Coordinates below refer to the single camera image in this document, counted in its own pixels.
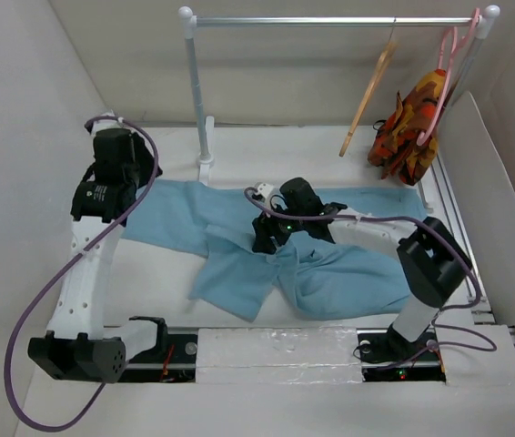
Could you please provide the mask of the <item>light blue trousers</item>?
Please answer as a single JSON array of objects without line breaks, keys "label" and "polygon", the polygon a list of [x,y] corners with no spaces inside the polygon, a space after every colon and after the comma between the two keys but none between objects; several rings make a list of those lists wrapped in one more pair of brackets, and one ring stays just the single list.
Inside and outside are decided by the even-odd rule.
[{"label": "light blue trousers", "polygon": [[247,321],[273,288],[314,320],[397,313],[408,300],[399,262],[376,251],[297,232],[273,255],[253,252],[257,215],[241,189],[158,180],[130,214],[123,237],[205,258],[190,298]]}]

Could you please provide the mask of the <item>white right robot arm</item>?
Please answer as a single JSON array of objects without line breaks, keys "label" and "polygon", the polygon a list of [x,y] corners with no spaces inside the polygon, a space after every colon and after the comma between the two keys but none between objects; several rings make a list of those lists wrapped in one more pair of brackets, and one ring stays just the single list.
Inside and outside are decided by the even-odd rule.
[{"label": "white right robot arm", "polygon": [[361,361],[393,368],[438,349],[428,328],[461,282],[474,278],[468,255],[439,219],[375,218],[342,203],[325,203],[304,178],[280,188],[259,183],[244,195],[260,210],[252,221],[256,253],[273,254],[291,234],[304,231],[313,239],[375,251],[400,264],[409,299],[384,335],[360,342],[353,353]]}]

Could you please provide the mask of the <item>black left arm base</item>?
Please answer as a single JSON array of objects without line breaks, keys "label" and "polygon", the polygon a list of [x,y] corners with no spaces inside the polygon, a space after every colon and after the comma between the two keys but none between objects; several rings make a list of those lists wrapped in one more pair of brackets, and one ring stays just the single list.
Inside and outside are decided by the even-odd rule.
[{"label": "black left arm base", "polygon": [[190,383],[196,381],[198,329],[168,330],[162,351],[143,351],[132,358],[119,378],[122,383]]}]

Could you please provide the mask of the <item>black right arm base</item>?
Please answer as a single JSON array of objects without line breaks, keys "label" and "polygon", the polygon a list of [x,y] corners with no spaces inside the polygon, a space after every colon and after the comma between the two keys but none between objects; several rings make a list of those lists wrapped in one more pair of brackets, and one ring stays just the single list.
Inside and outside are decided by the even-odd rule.
[{"label": "black right arm base", "polygon": [[352,355],[360,361],[366,383],[446,381],[441,357],[428,349],[428,342],[437,339],[432,329],[412,343],[399,340],[387,329],[357,330],[357,339]]}]

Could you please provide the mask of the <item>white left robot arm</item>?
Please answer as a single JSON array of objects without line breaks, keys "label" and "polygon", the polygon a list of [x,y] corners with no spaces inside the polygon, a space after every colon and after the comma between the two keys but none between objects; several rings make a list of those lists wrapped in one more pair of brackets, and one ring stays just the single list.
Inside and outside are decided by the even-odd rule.
[{"label": "white left robot arm", "polygon": [[169,348],[163,319],[134,316],[106,327],[104,309],[113,258],[128,217],[162,170],[151,138],[111,112],[88,120],[93,163],[72,199],[69,267],[46,333],[28,344],[29,358],[60,381],[115,383],[139,354],[163,359]]}]

